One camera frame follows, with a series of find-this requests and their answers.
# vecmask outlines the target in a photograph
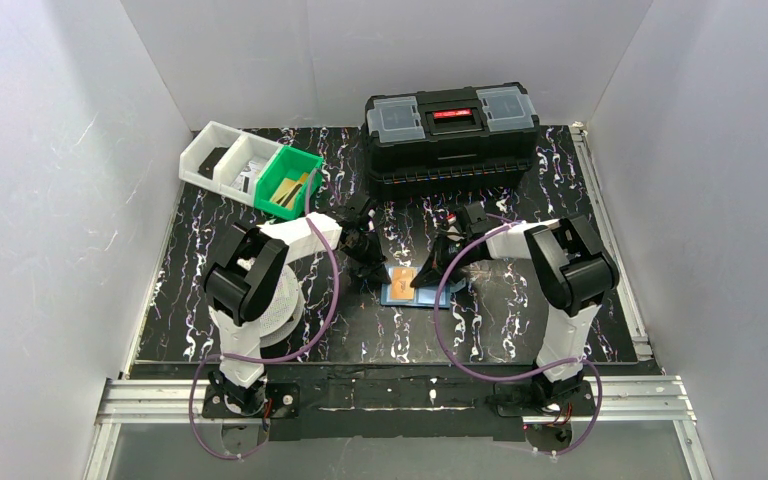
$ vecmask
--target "white wall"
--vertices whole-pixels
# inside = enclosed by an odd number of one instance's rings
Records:
[[[589,126],[714,475],[768,478],[768,2],[656,0]]]
[[[189,138],[118,1],[0,1],[0,478],[82,474]]]
[[[122,0],[187,124],[354,126],[372,95],[521,81],[590,118],[651,0]]]

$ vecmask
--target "black toolbox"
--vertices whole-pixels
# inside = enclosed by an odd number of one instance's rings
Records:
[[[374,96],[361,129],[369,195],[515,187],[534,163],[539,134],[519,82]]]

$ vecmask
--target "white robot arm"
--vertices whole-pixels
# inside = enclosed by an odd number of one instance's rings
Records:
[[[389,283],[380,241],[371,227],[372,207],[368,197],[356,195],[331,215],[311,213],[248,229],[235,224],[211,252],[203,282],[222,352],[260,359],[262,347],[285,338],[298,324],[305,299],[287,264],[326,248],[308,220],[329,249],[344,251],[359,265],[352,268],[354,275]],[[219,372],[211,372],[211,384],[243,414],[261,407],[262,363],[222,358]]]
[[[479,203],[466,205],[450,215],[449,225],[449,230],[435,240],[431,255],[412,286],[439,283],[443,272],[466,245],[494,230]],[[470,250],[456,267],[498,258],[531,260],[549,301],[549,318],[543,345],[537,354],[537,366],[582,357],[602,299],[619,283],[616,264],[587,219],[577,215],[546,222],[517,223]],[[581,363],[576,362],[539,375],[536,381],[542,393],[538,403],[551,403],[550,400],[576,389],[582,381],[581,371]]]

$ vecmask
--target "toolbox lid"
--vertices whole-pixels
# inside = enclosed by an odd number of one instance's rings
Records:
[[[380,142],[425,138],[416,97],[377,98],[372,105],[373,108],[366,112],[366,122],[369,133],[378,132]]]
[[[522,130],[534,127],[531,116],[536,112],[528,94],[517,87],[497,87],[476,90],[481,100],[487,127],[491,132]]]

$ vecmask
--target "black table surface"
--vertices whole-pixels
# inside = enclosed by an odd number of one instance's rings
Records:
[[[363,154],[357,128],[256,129],[251,132],[325,159],[319,209],[345,203],[363,191]],[[449,209],[473,201],[488,213],[527,221],[573,213],[598,228],[584,177],[567,127],[543,127],[537,162],[516,189],[415,197],[407,205],[379,205],[375,226],[392,265],[419,267],[428,255]],[[219,352],[219,332],[210,320],[201,290],[212,245],[234,222],[263,223],[269,214],[185,184],[173,219],[165,257],[155,280],[139,341],[137,363],[197,362]],[[313,337],[331,301],[331,267],[324,255],[291,265],[308,300],[304,317],[285,341],[263,350],[264,357],[295,351]],[[437,343],[431,311],[381,307],[380,286],[351,278],[340,262],[337,318],[322,340],[300,361],[332,363],[448,363]],[[548,303],[527,260],[495,260],[466,269],[468,287],[441,312],[445,342],[464,362],[531,364],[542,345]],[[636,362],[631,336],[616,292],[606,296],[588,338],[586,353],[596,362]]]

